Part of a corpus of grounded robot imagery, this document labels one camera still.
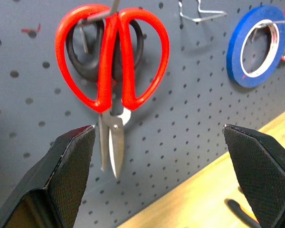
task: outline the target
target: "red mark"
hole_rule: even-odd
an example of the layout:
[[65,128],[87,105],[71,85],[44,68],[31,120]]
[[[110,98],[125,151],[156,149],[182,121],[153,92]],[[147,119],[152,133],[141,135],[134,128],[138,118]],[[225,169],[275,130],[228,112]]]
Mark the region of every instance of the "red mark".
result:
[[40,28],[41,28],[41,24],[39,23],[38,28],[37,29],[32,29],[32,28],[23,28],[21,29],[21,32],[23,33],[30,33],[30,32],[35,32],[36,34],[38,34],[40,32]]

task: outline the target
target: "scissor blade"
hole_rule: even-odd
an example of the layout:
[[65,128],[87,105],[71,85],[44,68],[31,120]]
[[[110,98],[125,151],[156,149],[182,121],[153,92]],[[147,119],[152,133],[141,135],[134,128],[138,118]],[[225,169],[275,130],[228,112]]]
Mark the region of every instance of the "scissor blade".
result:
[[109,126],[105,124],[101,114],[98,116],[99,122],[99,139],[100,139],[100,156],[101,170],[105,171],[109,154]]
[[113,127],[109,131],[109,152],[113,173],[118,179],[124,161],[124,126],[121,118],[116,119],[119,119],[120,124],[116,124],[117,128]]

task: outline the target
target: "blue painter's tape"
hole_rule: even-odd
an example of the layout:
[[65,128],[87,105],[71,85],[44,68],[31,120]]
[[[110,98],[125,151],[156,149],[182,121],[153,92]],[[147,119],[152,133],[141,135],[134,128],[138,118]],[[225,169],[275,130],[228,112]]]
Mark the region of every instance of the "blue painter's tape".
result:
[[227,52],[227,70],[231,80],[252,88],[265,82],[274,72],[285,47],[285,24],[268,24],[271,32],[270,50],[263,64],[254,72],[243,67],[243,50],[254,28],[270,21],[285,20],[284,12],[276,6],[265,5],[251,10],[237,25]]

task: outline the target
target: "wooden surface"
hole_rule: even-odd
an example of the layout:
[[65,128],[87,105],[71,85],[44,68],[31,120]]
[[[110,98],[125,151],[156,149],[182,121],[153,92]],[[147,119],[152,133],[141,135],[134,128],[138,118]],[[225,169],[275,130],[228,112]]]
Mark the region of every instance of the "wooden surface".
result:
[[[260,129],[285,148],[285,112]],[[229,153],[123,223],[121,228],[247,228],[224,203],[235,199],[251,210],[238,182]]]

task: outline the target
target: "metal hook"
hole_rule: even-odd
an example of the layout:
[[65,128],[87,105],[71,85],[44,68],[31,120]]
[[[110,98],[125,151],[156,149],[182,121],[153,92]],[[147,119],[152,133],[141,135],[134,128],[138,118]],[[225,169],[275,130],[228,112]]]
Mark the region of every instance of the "metal hook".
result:
[[259,25],[253,32],[253,35],[251,38],[251,43],[255,40],[258,29],[262,29],[262,28],[266,27],[267,25],[271,25],[271,24],[285,24],[285,20],[271,21],[271,22],[267,22],[267,23]]
[[102,20],[102,19],[105,19],[109,16],[112,16],[113,14],[115,14],[117,12],[117,8],[119,6],[119,3],[120,3],[120,0],[114,0],[112,7],[111,7],[111,10],[109,12],[107,11],[107,12],[98,13],[96,16],[94,15],[92,18],[87,18],[87,19],[81,20],[77,23],[76,28],[79,27],[79,29],[80,29],[81,38],[82,38],[82,42],[84,44],[84,50],[85,50],[86,54],[88,54],[89,52],[88,52],[86,35],[85,35],[84,30],[83,30],[83,26],[93,24],[95,21]]
[[209,17],[205,17],[205,18],[191,18],[191,17],[188,17],[186,15],[184,15],[182,13],[182,0],[179,0],[179,10],[180,10],[180,18],[185,18],[187,20],[190,20],[190,21],[194,21],[194,22],[202,22],[202,21],[206,21],[206,20],[211,20],[211,19],[215,19],[215,18],[220,18],[220,17],[223,17],[225,15],[227,15],[227,13],[225,11],[219,11],[219,10],[202,10],[200,9],[200,0],[197,0],[198,1],[198,12],[199,13],[214,13],[216,15],[213,15],[213,16],[209,16]]

